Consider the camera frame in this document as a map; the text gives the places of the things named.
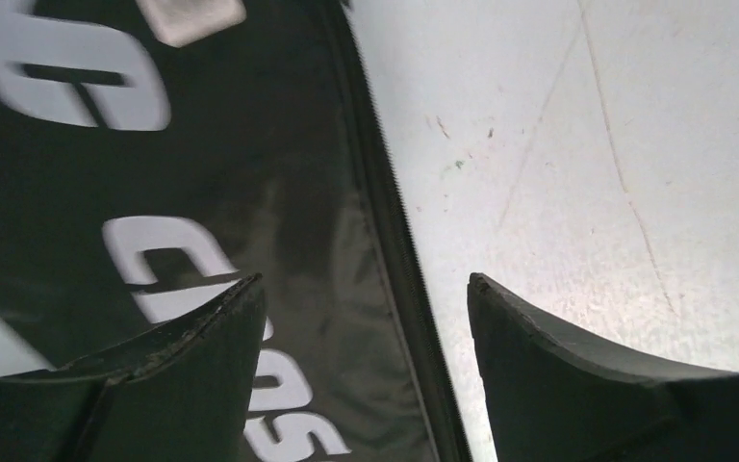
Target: white table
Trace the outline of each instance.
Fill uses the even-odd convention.
[[[352,3],[475,460],[472,271],[739,370],[739,1]]]

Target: black zipper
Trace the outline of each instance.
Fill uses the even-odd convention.
[[[336,61],[341,64],[338,71],[345,88],[344,116],[349,132],[357,138],[351,147],[358,149],[350,149],[356,179],[364,199],[369,202],[435,449],[440,462],[472,462],[390,151],[364,74],[363,59],[341,2],[324,0],[320,3]]]

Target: scratch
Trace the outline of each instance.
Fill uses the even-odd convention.
[[[445,128],[444,123],[441,120],[441,118],[438,116],[438,117],[435,117],[435,119],[438,121],[438,126],[441,127],[441,131],[444,132],[444,136],[446,137],[446,139],[447,140],[451,140],[451,137],[446,132],[446,128]]]
[[[531,133],[528,135],[528,144],[525,146],[525,150],[522,152],[522,158],[520,159],[520,164],[517,167],[517,177],[514,179],[514,183],[511,184],[511,188],[508,190],[508,195],[505,199],[505,206],[502,209],[502,212],[499,214],[499,219],[497,220],[497,229],[501,228],[503,223],[505,222],[505,218],[508,216],[508,213],[511,211],[511,204],[514,201],[514,196],[517,192],[517,187],[520,185],[520,181],[522,179],[522,174],[525,172],[525,166],[528,165],[528,159],[531,157],[531,154],[534,152],[534,144],[537,141],[537,133],[539,132],[540,126],[543,124],[543,120],[546,116],[546,111],[548,110],[548,106],[550,105],[550,99],[553,96],[553,94],[556,92],[556,88],[559,86],[559,81],[562,80],[562,74],[565,72],[565,68],[568,66],[568,61],[571,60],[571,55],[573,54],[573,47],[576,45],[576,42],[579,40],[579,32],[582,30],[582,23],[579,22],[579,25],[576,27],[576,31],[573,33],[573,37],[571,38],[571,42],[568,43],[568,49],[565,50],[565,54],[562,57],[562,61],[559,64],[559,67],[556,69],[556,74],[553,76],[553,81],[550,85],[550,90],[548,90],[548,94],[546,94],[546,99],[543,102],[543,106],[540,109],[540,116],[537,118],[537,121],[534,123],[534,126],[531,128]]]
[[[616,167],[616,174],[619,177],[619,184],[622,186],[622,192],[625,195],[629,195],[627,181],[625,180],[624,172],[622,171],[622,162],[620,161],[619,155],[616,150],[616,141],[614,140],[613,130],[611,129],[610,116],[607,113],[607,104],[605,103],[604,91],[602,90],[601,74],[599,73],[599,66],[597,64],[594,42],[591,38],[590,28],[588,27],[588,18],[586,14],[587,8],[583,5],[583,0],[577,1],[579,3],[579,10],[582,13],[582,27],[584,29],[585,40],[588,43],[588,54],[591,56],[591,68],[594,70],[597,93],[599,94],[599,104],[601,105],[601,114],[604,121],[604,128],[607,132],[607,141],[610,145],[610,153],[613,156],[613,165]],[[658,280],[658,286],[661,289],[661,293],[662,295],[664,295],[664,299],[667,301],[667,306],[668,308],[670,308],[671,312],[673,312],[677,316],[680,316],[680,314],[675,310],[673,301],[670,299],[670,295],[667,293],[667,287],[664,284],[664,278],[661,276],[661,269],[658,267],[658,263],[655,259],[655,253],[653,252],[652,245],[650,244],[650,233],[648,233],[647,226],[642,220],[642,216],[639,215],[639,210],[636,208],[636,204],[634,204],[632,200],[628,200],[627,204],[630,206],[630,210],[633,212],[633,216],[636,217],[636,222],[638,223],[639,229],[642,232],[642,239],[645,242],[645,249],[647,250],[647,253],[650,257],[650,264],[652,265],[653,272],[655,273],[655,278]]]

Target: black fabric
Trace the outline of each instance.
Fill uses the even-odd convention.
[[[0,378],[0,460],[234,462],[265,325],[248,278],[56,372]]]
[[[469,314],[499,460],[739,460],[739,374],[614,344],[484,275]]]
[[[468,461],[341,3],[243,4],[244,22],[174,48],[133,0],[0,0],[28,8],[0,23],[0,73],[67,83],[94,123],[0,92],[0,318],[58,367],[259,272],[270,328],[244,460]],[[165,99],[113,112],[136,100],[99,91],[145,79],[95,70],[114,52],[67,35],[86,26],[131,38]],[[60,31],[39,46],[31,28]]]

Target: zipper teeth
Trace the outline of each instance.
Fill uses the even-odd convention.
[[[335,8],[342,8],[342,6],[339,5],[338,1],[328,1],[326,3],[328,5],[334,5]],[[461,420],[460,409],[457,402],[457,395],[455,394],[454,384],[451,381],[451,375],[449,373],[448,365],[443,355],[443,344],[438,333],[437,323],[435,322],[434,316],[432,315],[431,306],[427,295],[428,291],[426,290],[426,284],[419,270],[420,262],[418,253],[415,250],[415,246],[413,244],[414,240],[412,236],[412,229],[409,224],[409,218],[406,214],[405,209],[403,208],[400,185],[398,184],[397,175],[395,172],[395,163],[393,162],[391,150],[389,148],[387,139],[384,136],[383,130],[381,129],[380,117],[378,115],[378,112],[375,110],[375,95],[372,91],[369,81],[367,80],[366,74],[363,74],[364,69],[366,69],[364,55],[358,47],[358,41],[356,40],[352,28],[349,27],[349,24],[345,19],[344,12],[339,11],[339,14],[344,17],[344,22],[346,26],[345,28],[349,33],[350,39],[352,39],[352,43],[355,43],[353,50],[358,56],[359,64],[362,68],[361,77],[364,80],[366,93],[369,96],[370,111],[372,113],[374,123],[372,124],[370,130],[371,133],[368,133],[368,135],[371,139],[375,138],[376,141],[381,142],[381,147],[383,147],[384,149],[384,156],[383,158],[380,158],[380,163],[382,164],[381,169],[386,169],[391,173],[390,175],[377,175],[381,178],[376,179],[380,179],[381,181],[383,181],[384,191],[386,191],[387,193],[392,193],[392,195],[390,196],[390,198],[392,199],[392,203],[390,204],[391,207],[389,212],[392,216],[392,222],[399,224],[398,227],[401,231],[395,237],[395,244],[396,250],[400,250],[399,256],[402,260],[403,272],[406,275],[407,279],[406,289],[409,292],[409,295],[417,308],[416,312],[418,321],[420,322],[420,327],[425,329],[426,336],[429,337],[427,339],[428,341],[426,342],[426,350],[428,352],[429,359],[431,360],[431,364],[434,365],[436,369],[441,371],[441,373],[443,374],[443,376],[440,377],[442,379],[441,381],[444,382],[443,386],[445,386],[446,389],[449,391],[448,396],[446,396],[446,393],[442,394],[444,395],[444,398],[448,398],[448,400],[445,400],[442,403],[436,403],[436,405],[440,405],[443,408],[443,414],[445,414],[446,417],[449,417],[453,421],[450,433],[453,436],[453,442],[459,447],[459,450],[461,450],[461,452],[457,454],[457,456],[459,457],[458,462],[472,462],[473,459],[471,457],[471,448],[469,446],[469,440],[466,437],[466,431]],[[355,88],[350,88],[349,90],[353,93],[353,102],[360,102],[361,98],[355,97]],[[435,424],[443,424],[440,422],[435,422],[436,416],[428,416],[428,419],[431,421],[430,425],[432,427],[434,427]],[[439,457],[449,456],[452,459],[454,458],[450,454],[440,454],[440,451],[438,455]]]

